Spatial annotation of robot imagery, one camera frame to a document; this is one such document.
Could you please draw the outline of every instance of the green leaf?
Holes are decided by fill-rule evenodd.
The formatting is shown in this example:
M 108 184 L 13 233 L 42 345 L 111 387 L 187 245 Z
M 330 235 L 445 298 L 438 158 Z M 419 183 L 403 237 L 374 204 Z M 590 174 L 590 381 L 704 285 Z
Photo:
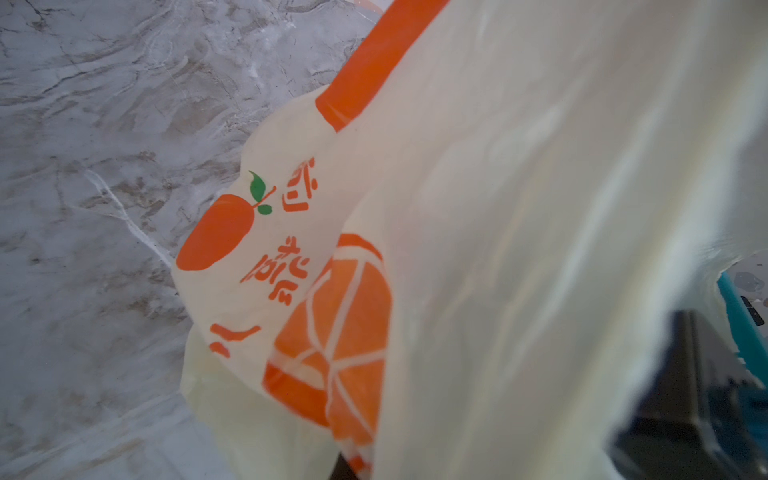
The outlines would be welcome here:
M 266 192 L 266 184 L 261 177 L 254 172 L 250 172 L 253 175 L 253 180 L 250 182 L 250 194 L 253 195 L 253 199 L 260 202 L 264 198 L 264 192 Z

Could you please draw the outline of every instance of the marble tile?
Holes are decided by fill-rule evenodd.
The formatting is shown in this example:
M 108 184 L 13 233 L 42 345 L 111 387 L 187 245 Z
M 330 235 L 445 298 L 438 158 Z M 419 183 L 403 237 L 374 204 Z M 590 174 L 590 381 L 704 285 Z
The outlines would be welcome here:
M 0 2 L 0 478 L 229 478 L 177 393 L 190 320 L 168 264 L 253 129 L 374 17 Z

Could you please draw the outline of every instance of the speckled surface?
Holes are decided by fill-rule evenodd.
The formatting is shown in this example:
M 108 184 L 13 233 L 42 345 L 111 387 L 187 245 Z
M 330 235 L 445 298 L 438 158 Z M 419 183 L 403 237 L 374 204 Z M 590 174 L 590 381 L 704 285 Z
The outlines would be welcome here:
M 231 478 L 178 394 L 168 262 L 270 112 L 376 20 L 342 0 L 0 2 L 0 478 Z

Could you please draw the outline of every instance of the translucent plastic bag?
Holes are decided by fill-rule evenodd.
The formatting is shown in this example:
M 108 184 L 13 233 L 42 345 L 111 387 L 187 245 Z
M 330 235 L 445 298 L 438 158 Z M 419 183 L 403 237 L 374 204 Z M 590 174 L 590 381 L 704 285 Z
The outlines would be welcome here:
M 174 279 L 360 476 L 593 478 L 765 113 L 768 5 L 444 3 L 395 1 L 261 125 L 223 200 L 249 222 L 204 218 L 188 244 L 238 241 Z

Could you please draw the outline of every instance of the teal object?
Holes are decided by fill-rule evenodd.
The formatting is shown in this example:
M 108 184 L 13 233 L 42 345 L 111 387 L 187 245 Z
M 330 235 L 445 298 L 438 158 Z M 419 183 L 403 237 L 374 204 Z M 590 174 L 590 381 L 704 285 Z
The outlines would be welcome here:
M 728 273 L 723 272 L 720 275 L 717 286 L 725 300 L 730 332 L 739 347 L 739 356 L 744 359 L 748 370 L 768 386 L 768 343 L 760 334 L 750 313 L 746 311 Z

